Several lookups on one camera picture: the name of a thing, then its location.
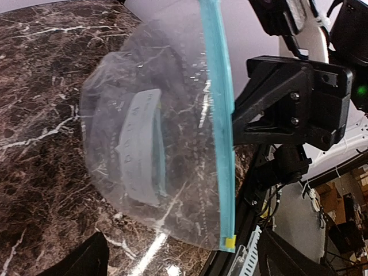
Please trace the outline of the large clear zip bag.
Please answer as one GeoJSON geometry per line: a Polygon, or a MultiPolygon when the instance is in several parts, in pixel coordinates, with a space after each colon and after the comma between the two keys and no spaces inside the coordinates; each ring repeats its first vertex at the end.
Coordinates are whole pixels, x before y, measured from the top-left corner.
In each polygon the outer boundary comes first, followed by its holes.
{"type": "Polygon", "coordinates": [[[178,1],[105,55],[80,101],[86,165],[116,211],[235,251],[233,84],[219,1],[178,1]]]}

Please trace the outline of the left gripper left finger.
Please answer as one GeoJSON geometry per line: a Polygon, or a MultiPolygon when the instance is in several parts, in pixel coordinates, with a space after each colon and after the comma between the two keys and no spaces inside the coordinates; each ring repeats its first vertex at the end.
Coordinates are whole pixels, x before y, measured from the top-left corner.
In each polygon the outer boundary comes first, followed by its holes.
{"type": "Polygon", "coordinates": [[[39,275],[107,276],[109,247],[102,232],[96,232],[64,259],[39,275]]]}

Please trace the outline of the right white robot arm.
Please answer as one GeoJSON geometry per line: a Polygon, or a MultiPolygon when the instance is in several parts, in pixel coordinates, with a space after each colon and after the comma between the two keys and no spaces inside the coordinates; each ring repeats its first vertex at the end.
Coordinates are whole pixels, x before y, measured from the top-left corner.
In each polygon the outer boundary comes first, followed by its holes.
{"type": "Polygon", "coordinates": [[[273,186],[298,182],[312,160],[341,141],[350,103],[367,110],[367,3],[333,1],[331,30],[314,1],[251,1],[263,30],[282,39],[290,57],[247,60],[249,81],[232,115],[235,145],[276,145],[273,160],[251,171],[244,199],[260,203],[273,186]]]}

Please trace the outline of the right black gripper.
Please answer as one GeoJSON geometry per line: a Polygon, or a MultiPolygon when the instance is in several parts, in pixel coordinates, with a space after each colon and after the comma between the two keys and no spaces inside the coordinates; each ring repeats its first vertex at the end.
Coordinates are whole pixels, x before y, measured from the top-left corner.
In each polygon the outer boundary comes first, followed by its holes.
{"type": "Polygon", "coordinates": [[[354,80],[349,68],[272,56],[250,59],[247,68],[250,80],[232,114],[235,145],[306,141],[327,151],[341,141],[354,80]]]}

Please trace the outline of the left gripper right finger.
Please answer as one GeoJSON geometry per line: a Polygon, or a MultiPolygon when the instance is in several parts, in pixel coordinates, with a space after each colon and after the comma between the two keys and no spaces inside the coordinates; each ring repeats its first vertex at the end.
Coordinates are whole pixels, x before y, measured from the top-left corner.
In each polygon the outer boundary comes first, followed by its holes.
{"type": "Polygon", "coordinates": [[[336,275],[333,269],[316,263],[295,249],[280,235],[266,229],[257,243],[260,275],[336,275]]]}

